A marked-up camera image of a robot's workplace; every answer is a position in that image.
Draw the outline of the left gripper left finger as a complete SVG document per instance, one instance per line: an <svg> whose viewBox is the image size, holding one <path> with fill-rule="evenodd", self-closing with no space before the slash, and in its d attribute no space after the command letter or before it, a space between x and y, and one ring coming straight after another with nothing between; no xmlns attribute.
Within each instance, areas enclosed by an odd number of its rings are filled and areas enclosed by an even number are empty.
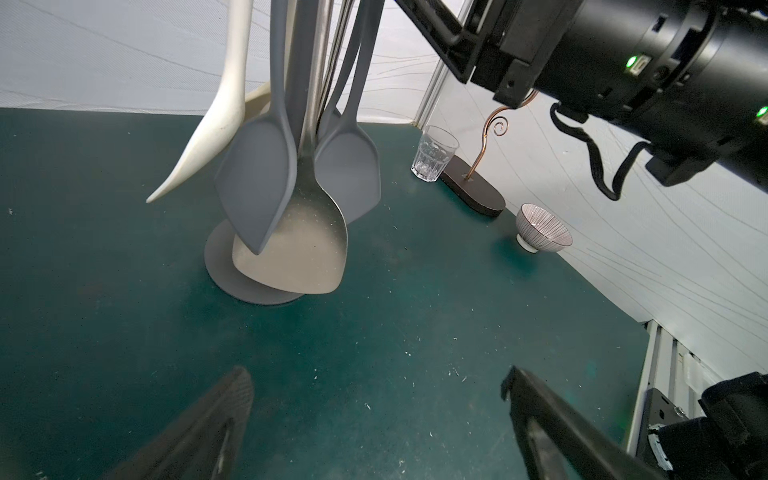
<svg viewBox="0 0 768 480"><path fill-rule="evenodd" d="M250 373L234 367L105 479L228 479L250 417Z"/></svg>

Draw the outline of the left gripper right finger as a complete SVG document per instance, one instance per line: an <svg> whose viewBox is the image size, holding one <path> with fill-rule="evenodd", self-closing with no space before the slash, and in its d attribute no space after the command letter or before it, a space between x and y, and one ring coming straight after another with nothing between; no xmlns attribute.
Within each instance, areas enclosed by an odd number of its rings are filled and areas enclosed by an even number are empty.
<svg viewBox="0 0 768 480"><path fill-rule="evenodd" d="M513 367L501 398L530 479L566 479L566 464L583 479L658 479L531 372Z"/></svg>

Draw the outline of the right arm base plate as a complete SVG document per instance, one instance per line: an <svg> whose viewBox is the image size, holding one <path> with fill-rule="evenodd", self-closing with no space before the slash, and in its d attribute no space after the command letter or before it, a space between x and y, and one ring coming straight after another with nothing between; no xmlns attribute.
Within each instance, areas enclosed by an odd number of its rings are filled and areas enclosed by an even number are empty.
<svg viewBox="0 0 768 480"><path fill-rule="evenodd" d="M688 418L659 390L648 391L635 457L668 479L767 477L767 376L719 382Z"/></svg>

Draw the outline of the grey spatula mint handle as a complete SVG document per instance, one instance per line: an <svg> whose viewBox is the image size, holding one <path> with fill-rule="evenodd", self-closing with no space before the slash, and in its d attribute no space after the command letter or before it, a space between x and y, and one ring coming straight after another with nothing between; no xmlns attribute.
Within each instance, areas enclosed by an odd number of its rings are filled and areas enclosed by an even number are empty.
<svg viewBox="0 0 768 480"><path fill-rule="evenodd" d="M350 224L381 199L379 156L374 142L358 125L357 114L371 65L384 3L362 1L360 49L337 104L341 113L318 144L315 178Z"/></svg>
<svg viewBox="0 0 768 480"><path fill-rule="evenodd" d="M352 13L353 1L343 1L339 21L336 26L336 32L333 39L330 66L324 82L321 106L323 110L319 117L317 128L317 143L320 144L324 136L335 126L341 118L341 113L337 109L338 101L346 86L352 67L355 64L362 35L362 8L358 9L358 15L353 25L352 33L347 45L347 50L341 66L341 72L335 77L335 70L338 63L339 54L345 37L346 29Z"/></svg>

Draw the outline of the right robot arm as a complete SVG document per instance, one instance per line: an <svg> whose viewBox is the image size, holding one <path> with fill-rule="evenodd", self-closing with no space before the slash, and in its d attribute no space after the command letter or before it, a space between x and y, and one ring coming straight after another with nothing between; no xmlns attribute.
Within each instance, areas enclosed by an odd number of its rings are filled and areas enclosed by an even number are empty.
<svg viewBox="0 0 768 480"><path fill-rule="evenodd" d="M720 164L767 186L767 5L763 1L440 1L401 9L463 83L520 108L533 91L583 142L617 200L638 154L663 186Z"/></svg>

